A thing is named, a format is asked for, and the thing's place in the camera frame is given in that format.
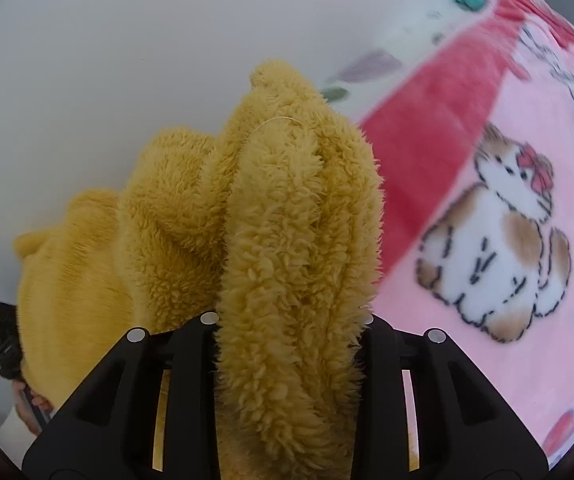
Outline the person's left hand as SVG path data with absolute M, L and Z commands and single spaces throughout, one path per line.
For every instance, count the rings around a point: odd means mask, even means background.
M 21 380 L 12 381 L 12 391 L 18 417 L 32 434 L 38 436 L 43 426 L 37 418 L 37 412 L 41 411 L 47 418 L 50 418 L 54 406 L 45 396 L 41 396 Z

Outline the white sleeved left forearm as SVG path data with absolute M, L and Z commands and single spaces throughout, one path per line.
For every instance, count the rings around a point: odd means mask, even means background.
M 14 465 L 22 468 L 22 460 L 34 440 L 36 436 L 22 421 L 17 408 L 12 408 L 0 427 L 0 449 Z

